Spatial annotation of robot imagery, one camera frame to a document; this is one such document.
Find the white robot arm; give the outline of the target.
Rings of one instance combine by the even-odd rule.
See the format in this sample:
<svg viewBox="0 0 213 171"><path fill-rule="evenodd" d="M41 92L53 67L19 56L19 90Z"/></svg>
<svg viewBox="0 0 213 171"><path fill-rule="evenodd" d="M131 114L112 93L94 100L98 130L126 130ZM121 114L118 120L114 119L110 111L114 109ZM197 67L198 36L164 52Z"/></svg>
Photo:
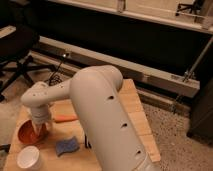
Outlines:
<svg viewBox="0 0 213 171"><path fill-rule="evenodd" d="M36 124L50 102L69 99L102 171L160 171L151 161L118 92L123 76L112 65L79 70L55 86L35 83L21 97Z"/></svg>

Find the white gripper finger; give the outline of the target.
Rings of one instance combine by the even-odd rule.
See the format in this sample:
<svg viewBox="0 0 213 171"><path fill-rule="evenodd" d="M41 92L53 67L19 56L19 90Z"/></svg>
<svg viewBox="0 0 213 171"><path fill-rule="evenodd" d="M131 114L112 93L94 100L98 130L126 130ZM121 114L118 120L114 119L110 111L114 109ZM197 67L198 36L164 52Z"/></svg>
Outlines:
<svg viewBox="0 0 213 171"><path fill-rule="evenodd" d="M34 123L33 123L33 129L34 129L34 132L40 132L40 130L41 130L41 125L39 125L39 124L34 124Z"/></svg>
<svg viewBox="0 0 213 171"><path fill-rule="evenodd" d="M41 136L46 136L50 133L51 131L51 127L50 127L50 124L49 123L43 123L42 124L42 127L41 127L41 130L40 130L40 135Z"/></svg>

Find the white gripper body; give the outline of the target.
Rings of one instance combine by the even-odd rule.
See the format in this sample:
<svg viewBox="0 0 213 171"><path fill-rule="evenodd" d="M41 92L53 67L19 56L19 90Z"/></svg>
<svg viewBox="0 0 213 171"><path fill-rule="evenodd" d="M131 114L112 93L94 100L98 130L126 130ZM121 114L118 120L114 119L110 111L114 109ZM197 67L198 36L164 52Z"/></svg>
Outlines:
<svg viewBox="0 0 213 171"><path fill-rule="evenodd" d="M51 112L48 106L40 106L30 109L32 121L37 124L43 124L51 119Z"/></svg>

